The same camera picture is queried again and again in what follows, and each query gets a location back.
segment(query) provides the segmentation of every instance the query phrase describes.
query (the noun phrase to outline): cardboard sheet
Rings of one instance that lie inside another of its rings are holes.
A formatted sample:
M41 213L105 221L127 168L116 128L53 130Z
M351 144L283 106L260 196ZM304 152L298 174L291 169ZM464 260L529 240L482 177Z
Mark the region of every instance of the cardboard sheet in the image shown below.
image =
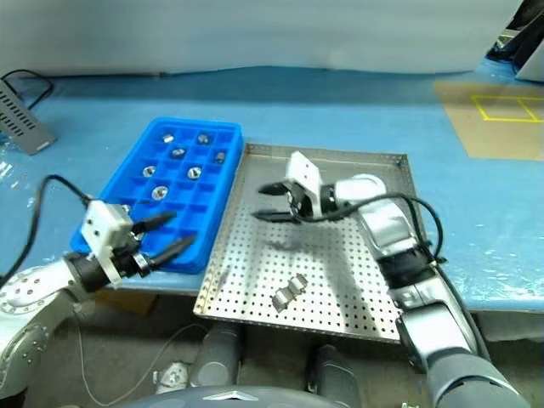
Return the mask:
M468 155L544 161L544 87L435 81Z

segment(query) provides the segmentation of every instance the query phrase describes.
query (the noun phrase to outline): blue table surface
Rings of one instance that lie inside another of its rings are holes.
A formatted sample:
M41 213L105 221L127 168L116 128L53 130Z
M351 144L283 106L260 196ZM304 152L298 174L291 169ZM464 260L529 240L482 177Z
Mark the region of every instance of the blue table surface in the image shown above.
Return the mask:
M56 78L54 94L35 109L56 143L35 156L10 143L0 149L0 269L26 240L44 175L64 175L97 195L150 121L178 116L240 123L250 143L408 154L418 195L443 220L445 267L467 305L544 311L544 163L469 158L433 88L435 79L515 82L510 70L485 62L475 72L440 76L264 67ZM24 267L67 253L82 219L62 186L46 197ZM201 280L158 272L126 287L195 293Z

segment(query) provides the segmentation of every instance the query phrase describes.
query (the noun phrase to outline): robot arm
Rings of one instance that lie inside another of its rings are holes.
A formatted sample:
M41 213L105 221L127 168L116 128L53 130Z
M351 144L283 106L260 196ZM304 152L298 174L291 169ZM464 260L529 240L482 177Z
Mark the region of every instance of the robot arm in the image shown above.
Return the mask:
M427 373L433 406L529 406L480 356L485 354L483 341L472 317L463 311L462 300L454 295L455 288L448 285L421 233L392 200L410 197L387 193L383 181L369 174L323 184L319 169L300 152L292 154L284 180L259 192L286 194L291 207L289 212L253 214L264 221L315 223L346 216L358 221L388 293L403 312L397 320L400 341L410 362ZM407 204L413 211L413 204Z
M137 223L122 206L92 200L82 224L90 254L74 252L60 261L30 268L0 288L0 400L24 391L54 329L75 304L122 278L146 276L177 257L194 236L175 241L154 258L139 252L137 235L154 230L175 213Z

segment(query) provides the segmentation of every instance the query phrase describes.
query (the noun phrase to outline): stainless steel tray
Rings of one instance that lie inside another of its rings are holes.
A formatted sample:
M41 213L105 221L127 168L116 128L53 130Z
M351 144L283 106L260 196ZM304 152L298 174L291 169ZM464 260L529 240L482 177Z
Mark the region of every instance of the stainless steel tray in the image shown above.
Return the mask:
M249 144L195 304L201 317L281 326L340 336L398 341L399 311L353 219L322 224L267 224L250 214L287 209L285 197L257 193L285 176L286 160L300 150L325 183L371 173L389 191L415 194L406 155ZM306 292L276 313L271 298L296 273Z

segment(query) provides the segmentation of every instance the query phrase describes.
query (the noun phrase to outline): white wall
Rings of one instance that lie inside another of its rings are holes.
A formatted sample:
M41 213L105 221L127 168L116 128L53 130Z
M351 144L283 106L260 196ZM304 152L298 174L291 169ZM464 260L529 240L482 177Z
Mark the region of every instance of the white wall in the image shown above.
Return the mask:
M0 73L472 70L521 0L0 0Z

